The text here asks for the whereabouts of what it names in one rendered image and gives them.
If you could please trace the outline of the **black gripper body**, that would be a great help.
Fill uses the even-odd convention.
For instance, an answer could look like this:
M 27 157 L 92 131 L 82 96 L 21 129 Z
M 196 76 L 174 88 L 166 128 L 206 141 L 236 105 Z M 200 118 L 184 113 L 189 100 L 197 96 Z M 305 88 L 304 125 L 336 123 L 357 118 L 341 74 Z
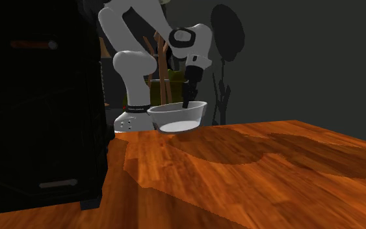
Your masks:
M 185 79 L 190 83 L 198 83 L 202 80 L 203 68 L 195 65 L 187 65 L 185 69 Z

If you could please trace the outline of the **green box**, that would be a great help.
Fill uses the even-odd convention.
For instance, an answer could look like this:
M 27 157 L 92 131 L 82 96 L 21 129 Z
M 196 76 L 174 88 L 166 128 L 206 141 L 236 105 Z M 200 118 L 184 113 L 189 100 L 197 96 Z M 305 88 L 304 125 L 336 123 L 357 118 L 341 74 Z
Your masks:
M 168 78 L 170 80 L 172 102 L 182 102 L 182 84 L 185 80 L 184 73 L 181 71 L 168 70 Z M 161 104 L 161 89 L 158 79 L 151 80 L 150 99 L 152 106 Z

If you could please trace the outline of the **large black box appliance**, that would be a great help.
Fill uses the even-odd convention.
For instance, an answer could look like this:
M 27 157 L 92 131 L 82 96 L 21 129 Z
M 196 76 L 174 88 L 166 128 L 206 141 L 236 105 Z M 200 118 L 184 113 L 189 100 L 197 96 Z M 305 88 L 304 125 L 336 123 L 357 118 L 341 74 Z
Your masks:
M 98 208 L 107 125 L 104 0 L 0 0 L 0 213 Z

